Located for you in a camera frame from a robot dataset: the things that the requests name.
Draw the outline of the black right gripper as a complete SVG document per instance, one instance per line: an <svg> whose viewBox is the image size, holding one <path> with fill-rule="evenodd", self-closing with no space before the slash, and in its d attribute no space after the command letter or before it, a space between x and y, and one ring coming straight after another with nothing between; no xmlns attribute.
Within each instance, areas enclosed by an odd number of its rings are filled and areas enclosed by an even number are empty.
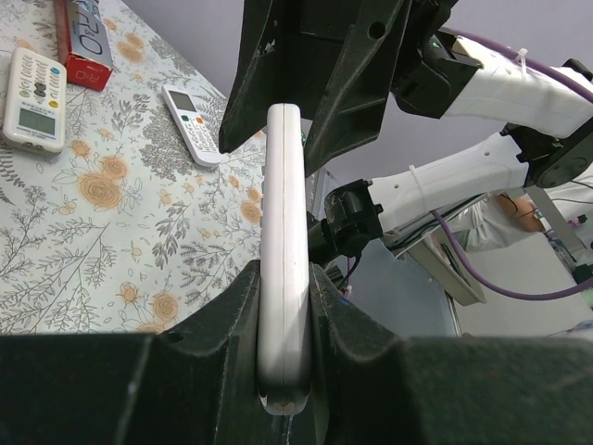
<svg viewBox="0 0 593 445"><path fill-rule="evenodd" d="M399 50L450 17L450 1L245 1L233 88L219 130L230 154L265 125L273 45L281 32L342 41L305 145L305 174L377 139Z"/></svg>

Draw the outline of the white remote with display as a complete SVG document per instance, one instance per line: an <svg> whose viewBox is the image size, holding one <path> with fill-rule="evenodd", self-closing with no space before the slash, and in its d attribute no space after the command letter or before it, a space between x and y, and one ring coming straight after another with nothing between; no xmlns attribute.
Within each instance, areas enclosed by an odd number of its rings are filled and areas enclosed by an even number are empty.
<svg viewBox="0 0 593 445"><path fill-rule="evenodd" d="M311 375L306 186L296 105L268 110L262 193L259 395L267 413L296 415L307 404Z"/></svg>

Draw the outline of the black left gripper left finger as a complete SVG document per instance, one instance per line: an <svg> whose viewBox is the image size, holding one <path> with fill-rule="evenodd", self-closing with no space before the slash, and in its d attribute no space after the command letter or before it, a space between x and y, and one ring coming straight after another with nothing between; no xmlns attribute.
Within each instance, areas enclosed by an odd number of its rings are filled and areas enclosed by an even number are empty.
<svg viewBox="0 0 593 445"><path fill-rule="evenodd" d="M1 339L5 444L259 444L259 263L161 334Z"/></svg>

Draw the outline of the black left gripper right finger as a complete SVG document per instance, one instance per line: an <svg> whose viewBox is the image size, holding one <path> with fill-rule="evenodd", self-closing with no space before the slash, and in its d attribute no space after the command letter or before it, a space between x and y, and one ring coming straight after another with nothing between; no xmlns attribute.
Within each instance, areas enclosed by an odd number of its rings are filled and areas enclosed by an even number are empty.
<svg viewBox="0 0 593 445"><path fill-rule="evenodd" d="M592 344L579 338L404 339L309 268L320 444L588 444Z"/></svg>

